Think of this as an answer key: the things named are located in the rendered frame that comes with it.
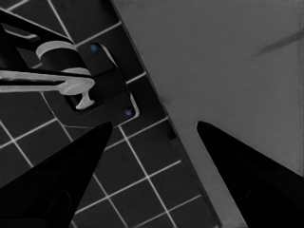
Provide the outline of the dark robot body with pale edges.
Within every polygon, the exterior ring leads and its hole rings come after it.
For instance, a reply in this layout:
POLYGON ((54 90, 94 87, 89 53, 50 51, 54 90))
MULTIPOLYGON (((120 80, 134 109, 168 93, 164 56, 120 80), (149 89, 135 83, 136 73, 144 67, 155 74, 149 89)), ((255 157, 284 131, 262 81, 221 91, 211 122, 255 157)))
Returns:
POLYGON ((64 35, 0 8, 0 93, 42 92, 58 121, 93 128, 140 115, 107 48, 87 47, 87 61, 64 35))

